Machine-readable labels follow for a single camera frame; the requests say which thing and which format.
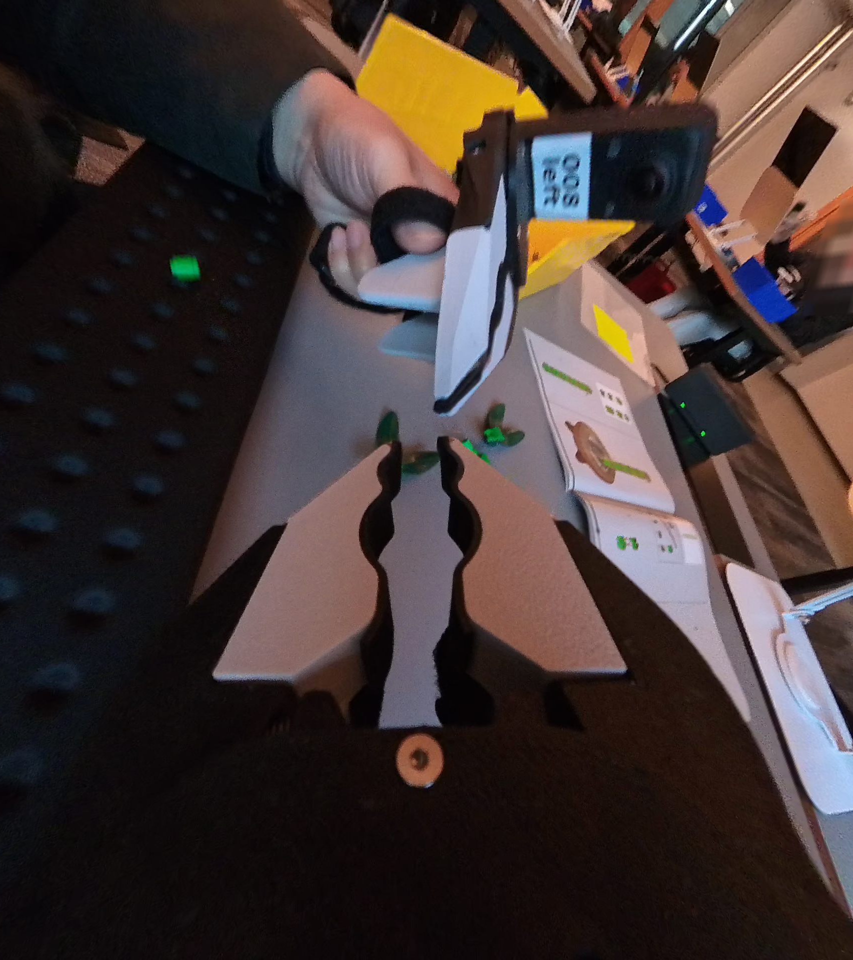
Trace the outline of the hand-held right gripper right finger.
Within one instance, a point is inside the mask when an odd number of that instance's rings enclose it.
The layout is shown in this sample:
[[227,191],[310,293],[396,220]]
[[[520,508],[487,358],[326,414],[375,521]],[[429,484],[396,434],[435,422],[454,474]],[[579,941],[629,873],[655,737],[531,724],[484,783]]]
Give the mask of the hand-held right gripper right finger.
[[627,668],[550,511],[452,437],[437,440],[446,532],[460,550],[434,649],[444,726],[491,726],[516,706],[580,726],[565,684]]

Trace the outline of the dark box with green light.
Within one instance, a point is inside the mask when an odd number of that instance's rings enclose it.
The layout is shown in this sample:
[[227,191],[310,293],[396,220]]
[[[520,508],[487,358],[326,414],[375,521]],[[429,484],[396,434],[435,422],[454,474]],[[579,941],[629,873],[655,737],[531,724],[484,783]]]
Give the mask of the dark box with green light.
[[658,392],[660,410],[686,469],[755,440],[722,384],[711,367],[695,366]]

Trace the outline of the grey desk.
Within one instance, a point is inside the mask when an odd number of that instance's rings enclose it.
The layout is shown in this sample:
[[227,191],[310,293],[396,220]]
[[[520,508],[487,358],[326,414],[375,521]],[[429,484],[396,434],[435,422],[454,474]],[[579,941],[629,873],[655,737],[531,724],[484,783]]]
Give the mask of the grey desk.
[[[581,322],[583,293],[601,306],[633,309],[645,329],[648,355],[662,374],[686,366],[673,336],[633,294],[594,263],[559,286],[525,299],[508,355],[457,416],[433,414],[433,366],[383,354],[378,344],[392,318],[331,299],[313,269],[304,267],[276,342],[241,450],[229,478],[194,594],[202,594],[265,530],[285,522],[365,458],[382,416],[395,411],[405,448],[435,448],[438,436],[474,437],[489,408],[506,407],[507,424],[525,432],[519,446],[492,455],[498,470],[529,492],[559,520],[584,532],[585,515],[566,491],[546,421],[524,329],[617,378],[677,516],[692,522],[708,551],[727,555],[773,579],[731,466],[721,455],[684,473],[655,390]],[[793,774],[766,690],[726,592],[721,568],[708,569],[713,616],[751,714],[750,730],[808,855],[853,916],[853,811],[824,815],[806,802]]]

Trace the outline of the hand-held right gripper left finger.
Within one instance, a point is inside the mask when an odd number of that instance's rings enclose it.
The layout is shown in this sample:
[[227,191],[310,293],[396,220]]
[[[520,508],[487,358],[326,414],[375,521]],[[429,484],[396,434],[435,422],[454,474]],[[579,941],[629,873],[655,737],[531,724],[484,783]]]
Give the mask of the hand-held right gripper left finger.
[[282,526],[213,678],[327,693],[349,723],[379,723],[394,649],[381,555],[402,460],[397,440],[378,446]]

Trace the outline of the white sheet with yellow patch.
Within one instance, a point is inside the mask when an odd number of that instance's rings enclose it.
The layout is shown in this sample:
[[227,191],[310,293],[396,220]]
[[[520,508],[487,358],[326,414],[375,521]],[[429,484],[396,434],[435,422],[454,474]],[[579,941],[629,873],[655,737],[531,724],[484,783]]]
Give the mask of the white sheet with yellow patch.
[[656,378],[649,359],[644,306],[612,275],[589,261],[580,276],[580,323],[648,385]]

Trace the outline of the yellow plastic bin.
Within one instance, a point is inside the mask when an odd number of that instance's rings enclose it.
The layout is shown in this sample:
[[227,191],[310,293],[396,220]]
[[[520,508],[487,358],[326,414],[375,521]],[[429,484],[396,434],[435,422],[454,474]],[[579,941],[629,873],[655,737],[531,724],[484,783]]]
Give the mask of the yellow plastic bin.
[[[484,114],[510,108],[521,121],[548,117],[530,89],[521,91],[515,80],[393,14],[385,16],[356,88],[448,175],[463,155],[465,134],[481,126]],[[634,227],[633,221],[532,220],[519,297],[564,282]]]

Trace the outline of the green toy leaf pair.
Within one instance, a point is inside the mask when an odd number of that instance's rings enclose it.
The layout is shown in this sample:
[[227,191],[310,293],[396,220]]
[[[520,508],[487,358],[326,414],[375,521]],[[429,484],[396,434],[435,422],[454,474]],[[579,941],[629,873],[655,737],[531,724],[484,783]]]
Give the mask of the green toy leaf pair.
[[[461,441],[462,445],[487,464],[492,464],[490,457],[475,447],[475,445],[465,438]],[[400,468],[402,476],[419,476],[428,473],[440,464],[441,455],[436,450],[420,450],[403,460]]]
[[482,431],[482,441],[486,447],[514,448],[526,438],[523,430],[506,425],[505,414],[503,402],[493,404],[488,410]]

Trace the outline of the person's left forearm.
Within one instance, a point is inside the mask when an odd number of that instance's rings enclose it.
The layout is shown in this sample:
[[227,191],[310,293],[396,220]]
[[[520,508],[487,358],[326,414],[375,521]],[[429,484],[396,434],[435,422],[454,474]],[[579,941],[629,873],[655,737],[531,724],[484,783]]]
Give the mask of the person's left forearm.
[[284,2],[0,2],[10,54],[85,114],[248,191],[271,186],[272,114],[348,76]]

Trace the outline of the blue container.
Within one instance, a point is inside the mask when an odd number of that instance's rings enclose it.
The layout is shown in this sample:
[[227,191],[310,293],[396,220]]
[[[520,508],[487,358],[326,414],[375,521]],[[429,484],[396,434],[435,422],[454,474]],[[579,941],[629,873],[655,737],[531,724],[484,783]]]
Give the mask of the blue container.
[[732,271],[732,280],[766,322],[780,324],[797,313],[797,306],[779,289],[772,273],[750,257]]

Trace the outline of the open building booklet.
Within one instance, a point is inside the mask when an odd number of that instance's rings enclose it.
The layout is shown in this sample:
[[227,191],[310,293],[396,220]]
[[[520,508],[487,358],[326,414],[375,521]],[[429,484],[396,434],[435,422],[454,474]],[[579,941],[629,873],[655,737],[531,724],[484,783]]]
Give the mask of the open building booklet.
[[621,381],[529,329],[524,337],[589,540],[664,609],[709,606],[703,542],[675,514]]

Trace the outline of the black perforated surface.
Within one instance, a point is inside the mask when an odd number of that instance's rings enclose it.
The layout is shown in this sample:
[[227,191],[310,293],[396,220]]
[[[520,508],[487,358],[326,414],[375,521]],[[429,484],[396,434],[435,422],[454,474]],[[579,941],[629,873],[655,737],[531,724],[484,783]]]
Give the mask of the black perforated surface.
[[144,146],[0,291],[0,885],[186,606],[312,235]]

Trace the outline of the person's left hand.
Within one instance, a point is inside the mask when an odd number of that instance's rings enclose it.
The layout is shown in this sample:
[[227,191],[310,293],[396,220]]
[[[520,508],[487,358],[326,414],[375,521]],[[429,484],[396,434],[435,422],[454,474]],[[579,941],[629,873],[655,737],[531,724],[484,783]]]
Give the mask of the person's left hand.
[[324,69],[307,72],[278,99],[272,144],[279,178],[304,199],[319,227],[335,224],[329,270],[351,296],[378,264],[369,222],[385,193],[408,186],[458,200],[446,172],[389,116]]

